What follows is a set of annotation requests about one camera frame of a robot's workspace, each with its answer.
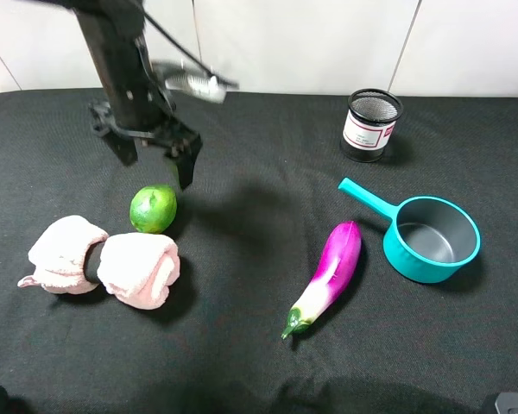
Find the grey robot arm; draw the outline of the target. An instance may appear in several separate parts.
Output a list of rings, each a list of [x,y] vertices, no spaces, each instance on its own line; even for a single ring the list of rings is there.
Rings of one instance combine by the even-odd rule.
[[[137,160],[136,144],[160,147],[181,189],[193,182],[202,148],[198,132],[176,115],[164,78],[144,39],[140,1],[61,1],[77,17],[106,99],[92,103],[92,130],[124,165]]]

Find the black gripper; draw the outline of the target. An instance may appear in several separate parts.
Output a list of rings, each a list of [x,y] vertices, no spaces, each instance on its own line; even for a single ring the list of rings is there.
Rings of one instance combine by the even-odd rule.
[[[201,137],[174,114],[174,102],[152,69],[145,41],[104,43],[90,50],[107,96],[90,106],[93,131],[125,166],[137,162],[137,140],[165,148],[185,190],[193,183]]]

